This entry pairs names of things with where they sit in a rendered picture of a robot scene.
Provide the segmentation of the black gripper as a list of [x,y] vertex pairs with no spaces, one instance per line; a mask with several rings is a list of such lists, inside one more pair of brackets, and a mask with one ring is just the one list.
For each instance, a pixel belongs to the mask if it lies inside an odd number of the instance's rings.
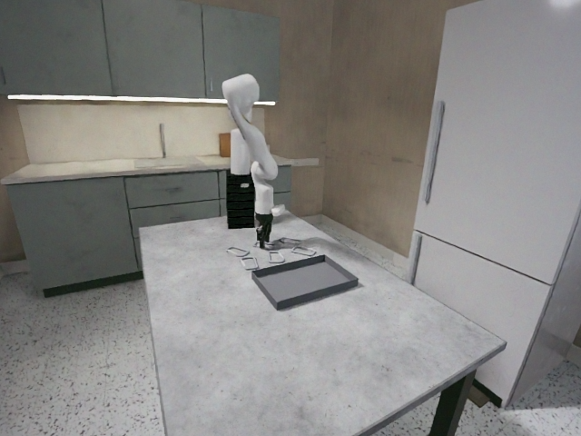
[[259,214],[255,212],[255,218],[260,222],[259,228],[256,229],[257,241],[260,241],[260,249],[265,249],[265,242],[270,242],[273,214]]

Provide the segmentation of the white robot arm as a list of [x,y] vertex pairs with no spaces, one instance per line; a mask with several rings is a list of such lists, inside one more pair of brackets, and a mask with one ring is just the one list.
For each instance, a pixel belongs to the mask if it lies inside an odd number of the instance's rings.
[[231,173],[249,174],[250,161],[255,161],[251,166],[256,189],[255,212],[279,216],[285,205],[273,205],[273,187],[264,181],[276,178],[278,166],[261,131],[251,124],[251,108],[259,100],[259,86],[254,77],[243,74],[223,82],[222,91],[228,104],[228,116],[239,127],[231,131]]

